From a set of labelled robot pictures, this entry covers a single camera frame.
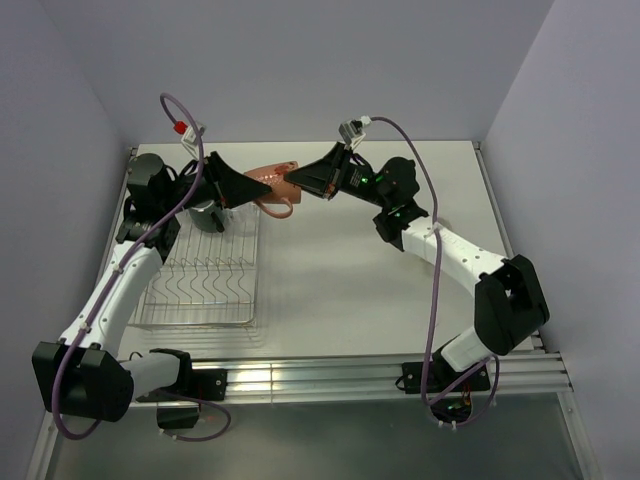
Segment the dark green ceramic mug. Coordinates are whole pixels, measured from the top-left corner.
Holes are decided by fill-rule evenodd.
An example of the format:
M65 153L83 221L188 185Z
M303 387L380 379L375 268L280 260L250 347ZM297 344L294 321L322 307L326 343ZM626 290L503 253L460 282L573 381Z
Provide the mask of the dark green ceramic mug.
M205 233L225 231L225 213L214 201L204 202L188 210L193 224Z

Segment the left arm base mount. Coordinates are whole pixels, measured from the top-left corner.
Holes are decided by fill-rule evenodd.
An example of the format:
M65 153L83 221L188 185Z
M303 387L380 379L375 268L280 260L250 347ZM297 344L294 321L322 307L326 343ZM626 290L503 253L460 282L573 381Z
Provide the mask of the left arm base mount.
M156 422L164 432L177 437L194 438L186 434L198 424L213 422L220 426L206 437L219 437L231 426L231 414L221 405L225 399L228 370L224 368L195 369L182 390L165 387L135 399L140 404L157 404Z

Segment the clear round glass cup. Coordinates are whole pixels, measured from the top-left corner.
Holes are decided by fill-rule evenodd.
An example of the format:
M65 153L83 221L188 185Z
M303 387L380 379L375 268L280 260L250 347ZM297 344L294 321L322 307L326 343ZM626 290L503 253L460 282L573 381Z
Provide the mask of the clear round glass cup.
M254 236L260 219L260 210L253 204L245 204L225 211L225 228L236 236Z

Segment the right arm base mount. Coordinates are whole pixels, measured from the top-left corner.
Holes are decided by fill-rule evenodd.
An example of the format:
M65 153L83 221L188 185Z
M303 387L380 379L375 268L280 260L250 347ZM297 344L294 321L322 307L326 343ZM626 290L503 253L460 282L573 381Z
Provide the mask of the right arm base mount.
M396 379L395 387L407 395L419 394L422 367L421 362L403 363L401 365L401 375ZM447 363L441 366L431 364L427 379L429 398L433 399L463 375L464 372L455 372ZM452 393L459 393L458 397L446 396L431 406L430 410L438 421L447 424L459 424L472 418L474 410L472 394L474 392L489 392L490 399L493 399L496 390L497 388L489 380L487 366L482 366L454 387Z

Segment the pink mug white interior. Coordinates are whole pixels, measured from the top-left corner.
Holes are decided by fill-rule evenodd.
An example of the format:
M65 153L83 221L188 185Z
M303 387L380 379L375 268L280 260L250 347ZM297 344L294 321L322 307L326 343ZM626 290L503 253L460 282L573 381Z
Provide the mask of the pink mug white interior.
M296 170L295 161L277 163L245 171L244 174L271 188L271 191L256 199L254 204L266 215L275 219L286 219L293 214L294 206L301 202L302 190L285 180L287 173Z

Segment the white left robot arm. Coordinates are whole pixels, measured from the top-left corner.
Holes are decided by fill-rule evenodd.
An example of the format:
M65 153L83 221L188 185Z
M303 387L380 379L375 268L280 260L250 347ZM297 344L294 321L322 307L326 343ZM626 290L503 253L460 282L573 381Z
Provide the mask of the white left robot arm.
M139 359L117 359L123 334L139 299L161 270L180 231L178 213L211 202L222 209L271 193L269 185L235 171L217 153L191 163L178 175L156 154L128 164L129 195L123 205L111 258L87 303L54 342L41 342L32 365L47 411L66 437L80 436L63 419L116 422L130 403L160 391L183 399L195 386L188 353L154 349Z

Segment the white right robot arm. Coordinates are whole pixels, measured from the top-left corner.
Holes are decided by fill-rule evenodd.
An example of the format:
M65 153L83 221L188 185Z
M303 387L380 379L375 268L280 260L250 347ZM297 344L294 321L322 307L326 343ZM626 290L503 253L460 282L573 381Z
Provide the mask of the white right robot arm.
M504 356L544 325L550 312L533 263L483 250L437 223L415 197L420 190L416 161L389 159L379 171L346 145L337 143L321 159L298 167L285 180L316 197L343 192L380 207L374 218L382 240L431 263L474 299L471 327L435 354L435 383L452 390L474 364Z

